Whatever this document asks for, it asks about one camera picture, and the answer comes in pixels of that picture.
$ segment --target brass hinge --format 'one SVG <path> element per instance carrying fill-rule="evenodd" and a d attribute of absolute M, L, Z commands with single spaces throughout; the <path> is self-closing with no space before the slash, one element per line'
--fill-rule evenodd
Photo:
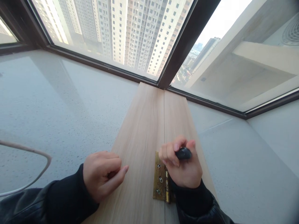
<path fill-rule="evenodd" d="M 155 174 L 154 174 L 154 189 L 153 198 L 165 201 L 170 204 L 175 202 L 174 194 L 171 190 L 170 176 L 167 167 L 160 161 L 159 153 L 155 156 Z"/>

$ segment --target black screwdriver handle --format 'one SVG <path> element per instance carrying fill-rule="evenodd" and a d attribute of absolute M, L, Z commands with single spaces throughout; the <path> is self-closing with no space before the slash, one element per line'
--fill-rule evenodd
<path fill-rule="evenodd" d="M 184 147 L 184 148 L 180 148 L 177 152 L 175 152 L 175 155 L 179 160 L 184 160 L 184 159 L 190 159 L 192 154 L 189 149 Z"/>

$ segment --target wooden board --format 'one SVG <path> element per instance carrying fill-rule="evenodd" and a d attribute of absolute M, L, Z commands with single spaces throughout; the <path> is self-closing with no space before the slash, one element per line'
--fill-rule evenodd
<path fill-rule="evenodd" d="M 203 170 L 205 186 L 217 198 L 212 178 L 200 145 L 200 141 L 192 120 L 185 97 L 164 91 L 164 140 L 172 142 L 178 135 L 184 135 L 188 140 L 194 139 L 196 151 Z M 179 223 L 175 204 L 165 205 L 165 224 Z"/>
<path fill-rule="evenodd" d="M 153 199 L 155 151 L 163 143 L 164 91 L 140 83 L 111 150 L 129 171 L 84 223 L 165 223 L 165 203 Z"/>

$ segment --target white wall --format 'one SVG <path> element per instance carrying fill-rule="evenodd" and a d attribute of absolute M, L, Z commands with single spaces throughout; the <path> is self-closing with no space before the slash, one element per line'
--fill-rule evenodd
<path fill-rule="evenodd" d="M 0 139 L 53 157 L 32 186 L 43 187 L 76 172 L 90 153 L 111 149 L 137 87 L 42 50 L 2 56 Z M 239 223 L 290 223 L 299 199 L 293 172 L 246 121 L 188 104 L 221 208 Z M 0 147 L 0 192 L 28 183 L 44 164 Z"/>
<path fill-rule="evenodd" d="M 222 210 L 237 223 L 294 223 L 299 179 L 245 121 L 188 102 Z"/>
<path fill-rule="evenodd" d="M 299 178 L 299 100 L 248 120 Z"/>
<path fill-rule="evenodd" d="M 0 139 L 50 154 L 32 187 L 74 174 L 89 154 L 110 150 L 138 83 L 42 51 L 0 57 Z M 0 192 L 29 183 L 42 156 L 0 146 Z"/>

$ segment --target air conditioner unit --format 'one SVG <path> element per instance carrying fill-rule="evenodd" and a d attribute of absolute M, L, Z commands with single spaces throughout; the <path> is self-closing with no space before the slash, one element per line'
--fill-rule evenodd
<path fill-rule="evenodd" d="M 265 40 L 264 44 L 299 49 L 299 13 Z"/>

